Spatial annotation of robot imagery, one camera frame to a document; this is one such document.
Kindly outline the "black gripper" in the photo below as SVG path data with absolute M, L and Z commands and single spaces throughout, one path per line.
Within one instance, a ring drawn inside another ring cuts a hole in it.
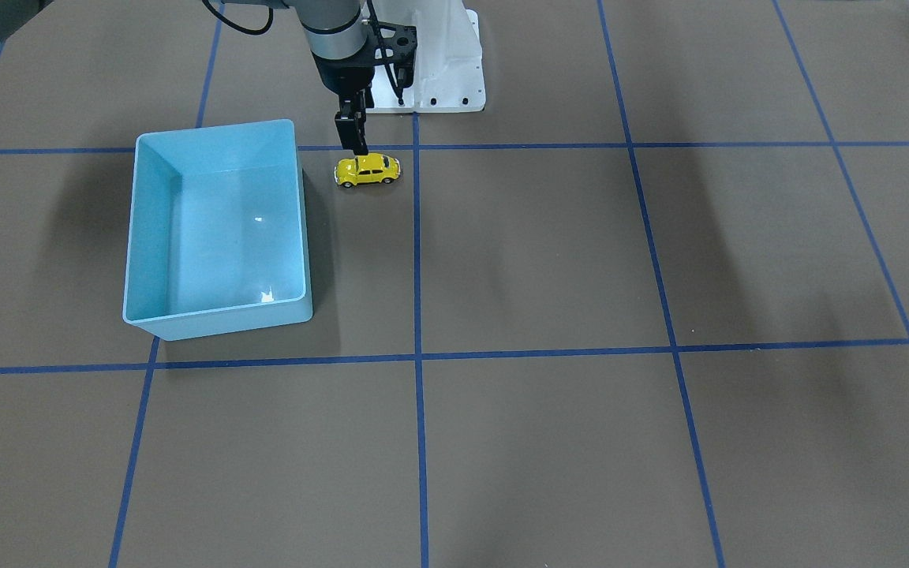
M 321 82 L 339 95 L 335 128 L 340 147 L 357 157 L 369 153 L 365 123 L 376 68 L 385 69 L 398 107 L 408 107 L 415 76 L 417 28 L 389 22 L 353 22 L 315 35 L 315 65 Z

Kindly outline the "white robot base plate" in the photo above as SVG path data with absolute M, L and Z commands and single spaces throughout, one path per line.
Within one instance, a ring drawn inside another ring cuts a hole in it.
M 416 28 L 414 79 L 401 104 L 385 72 L 372 82 L 371 113 L 475 113 L 486 107 L 476 11 L 462 1 L 375 1 L 380 21 Z

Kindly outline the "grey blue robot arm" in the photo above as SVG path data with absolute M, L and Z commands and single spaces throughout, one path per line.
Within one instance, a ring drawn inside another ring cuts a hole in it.
M 50 4 L 0 1 L 0 47 Z M 217 21 L 248 36 L 268 32 L 275 11 L 295 11 L 321 82 L 338 97 L 339 111 L 333 122 L 340 144 L 357 157 L 369 152 L 365 122 L 374 107 L 371 90 L 376 68 L 386 69 L 391 89 L 399 99 L 414 81 L 416 28 L 379 21 L 371 1 L 256 1 L 256 6 L 267 12 L 260 28 L 231 21 L 213 1 L 201 4 Z

